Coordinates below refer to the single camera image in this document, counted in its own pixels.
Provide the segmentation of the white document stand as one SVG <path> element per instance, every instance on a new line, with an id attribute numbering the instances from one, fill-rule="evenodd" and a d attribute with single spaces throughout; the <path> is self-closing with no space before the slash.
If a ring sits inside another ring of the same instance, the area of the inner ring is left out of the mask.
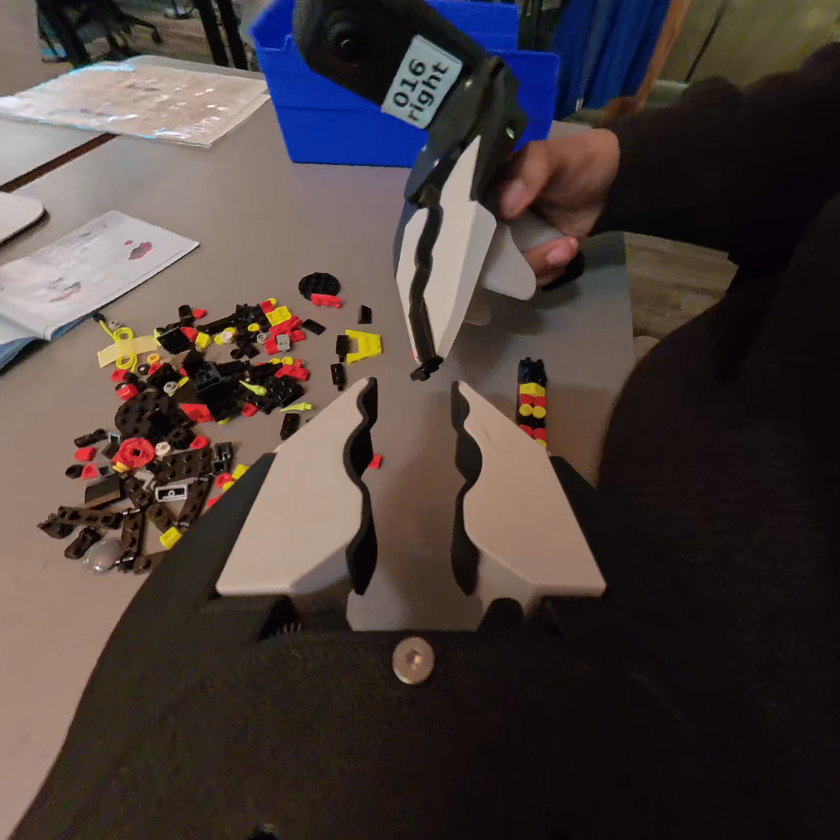
<path id="1" fill-rule="evenodd" d="M 1 192 L 1 246 L 35 226 L 47 214 L 39 200 Z"/>

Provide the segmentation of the person's right hand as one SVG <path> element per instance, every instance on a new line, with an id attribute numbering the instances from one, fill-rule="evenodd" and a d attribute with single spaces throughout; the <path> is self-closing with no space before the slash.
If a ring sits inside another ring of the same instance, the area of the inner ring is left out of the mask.
<path id="1" fill-rule="evenodd" d="M 512 160 L 497 192 L 500 218 L 511 222 L 531 212 L 558 232 L 524 254 L 539 288 L 563 277 L 578 256 L 606 205 L 619 161 L 619 141 L 609 129 L 528 143 Z"/>

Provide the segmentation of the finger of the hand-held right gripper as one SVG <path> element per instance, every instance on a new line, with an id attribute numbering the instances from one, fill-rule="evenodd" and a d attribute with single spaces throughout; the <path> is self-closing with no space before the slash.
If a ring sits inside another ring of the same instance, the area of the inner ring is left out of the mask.
<path id="1" fill-rule="evenodd" d="M 442 309 L 434 249 L 442 224 L 439 205 L 406 203 L 395 241 L 395 282 L 417 368 L 438 368 Z"/>
<path id="2" fill-rule="evenodd" d="M 482 137 L 459 156 L 444 183 L 432 265 L 423 293 L 434 354 L 448 357 L 465 320 L 490 242 L 497 228 L 493 213 L 471 196 Z"/>

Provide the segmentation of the lego instruction booklet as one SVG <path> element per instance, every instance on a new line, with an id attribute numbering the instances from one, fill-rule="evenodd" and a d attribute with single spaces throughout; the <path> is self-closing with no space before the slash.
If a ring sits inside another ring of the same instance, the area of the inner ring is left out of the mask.
<path id="1" fill-rule="evenodd" d="M 199 247 L 119 211 L 1 267 L 1 370 Z"/>

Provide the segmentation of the person's right forearm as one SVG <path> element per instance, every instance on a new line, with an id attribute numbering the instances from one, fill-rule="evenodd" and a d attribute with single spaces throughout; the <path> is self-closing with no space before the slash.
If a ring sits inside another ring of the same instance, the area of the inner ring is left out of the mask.
<path id="1" fill-rule="evenodd" d="M 818 219 L 838 224 L 839 46 L 747 87 L 698 82 L 607 122 L 615 177 L 593 235 L 622 231 L 782 265 Z"/>

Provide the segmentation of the black office chair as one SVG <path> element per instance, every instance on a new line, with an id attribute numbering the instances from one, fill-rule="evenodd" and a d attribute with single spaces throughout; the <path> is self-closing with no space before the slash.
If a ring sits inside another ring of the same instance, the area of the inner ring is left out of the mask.
<path id="1" fill-rule="evenodd" d="M 156 46 L 163 44 L 155 25 L 113 1 L 36 1 L 35 10 L 38 36 L 74 68 L 138 55 L 130 46 L 136 28 L 148 29 Z"/>

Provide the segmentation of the clear plastic bag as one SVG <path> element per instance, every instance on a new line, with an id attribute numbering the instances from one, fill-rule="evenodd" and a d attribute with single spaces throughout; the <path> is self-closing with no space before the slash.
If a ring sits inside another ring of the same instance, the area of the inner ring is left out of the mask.
<path id="1" fill-rule="evenodd" d="M 1 99 L 5 119 L 211 148 L 270 100 L 260 79 L 102 62 Z"/>

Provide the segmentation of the black red yellow lego assembly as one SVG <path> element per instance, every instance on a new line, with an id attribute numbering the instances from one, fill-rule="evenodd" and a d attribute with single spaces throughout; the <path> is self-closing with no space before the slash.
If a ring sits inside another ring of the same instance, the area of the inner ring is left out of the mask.
<path id="1" fill-rule="evenodd" d="M 541 359 L 526 357 L 518 363 L 516 425 L 547 450 L 548 377 Z"/>

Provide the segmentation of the blue hanging cloth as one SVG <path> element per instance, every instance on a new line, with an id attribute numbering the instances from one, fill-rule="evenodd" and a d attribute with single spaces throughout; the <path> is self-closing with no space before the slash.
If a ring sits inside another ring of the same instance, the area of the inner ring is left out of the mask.
<path id="1" fill-rule="evenodd" d="M 553 117 L 633 96 L 645 78 L 670 1 L 563 2 L 551 51 L 560 59 Z"/>

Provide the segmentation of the blue storage bin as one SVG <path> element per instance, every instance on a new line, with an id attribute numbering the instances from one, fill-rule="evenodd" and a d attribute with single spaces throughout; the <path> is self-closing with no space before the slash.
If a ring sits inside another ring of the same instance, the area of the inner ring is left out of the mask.
<path id="1" fill-rule="evenodd" d="M 518 79 L 528 116 L 522 143 L 550 132 L 561 59 L 550 52 L 513 49 L 518 12 L 512 5 L 431 2 L 431 7 L 491 54 Z M 250 27 L 287 152 L 296 163 L 410 167 L 426 135 L 379 107 L 320 77 L 300 57 L 292 37 L 294 2 L 267 6 Z"/>

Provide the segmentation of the pile of lego pieces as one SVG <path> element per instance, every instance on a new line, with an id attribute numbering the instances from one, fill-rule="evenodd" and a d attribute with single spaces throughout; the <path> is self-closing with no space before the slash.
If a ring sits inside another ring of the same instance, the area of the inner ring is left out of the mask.
<path id="1" fill-rule="evenodd" d="M 312 371 L 299 353 L 326 330 L 274 297 L 213 320 L 180 306 L 176 320 L 154 329 L 159 346 L 136 372 L 111 365 L 119 401 L 111 426 L 76 437 L 65 470 L 83 498 L 38 530 L 96 574 L 150 573 L 248 469 L 238 444 L 213 440 L 211 427 L 276 413 L 285 442 L 312 418 Z"/>

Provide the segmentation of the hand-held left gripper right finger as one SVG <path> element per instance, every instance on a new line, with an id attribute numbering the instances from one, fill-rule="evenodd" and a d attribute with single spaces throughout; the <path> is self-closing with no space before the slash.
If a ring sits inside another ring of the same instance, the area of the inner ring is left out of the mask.
<path id="1" fill-rule="evenodd" d="M 602 596 L 602 572 L 545 450 L 470 385 L 451 387 L 459 589 L 484 612 L 496 601 L 532 614 L 546 597 Z"/>

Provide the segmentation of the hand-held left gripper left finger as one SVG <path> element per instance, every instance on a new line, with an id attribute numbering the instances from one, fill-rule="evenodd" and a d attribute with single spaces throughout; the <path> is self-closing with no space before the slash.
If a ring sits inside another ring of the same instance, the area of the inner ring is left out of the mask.
<path id="1" fill-rule="evenodd" d="M 377 562 L 370 492 L 374 377 L 281 443 L 217 580 L 220 595 L 362 595 Z"/>

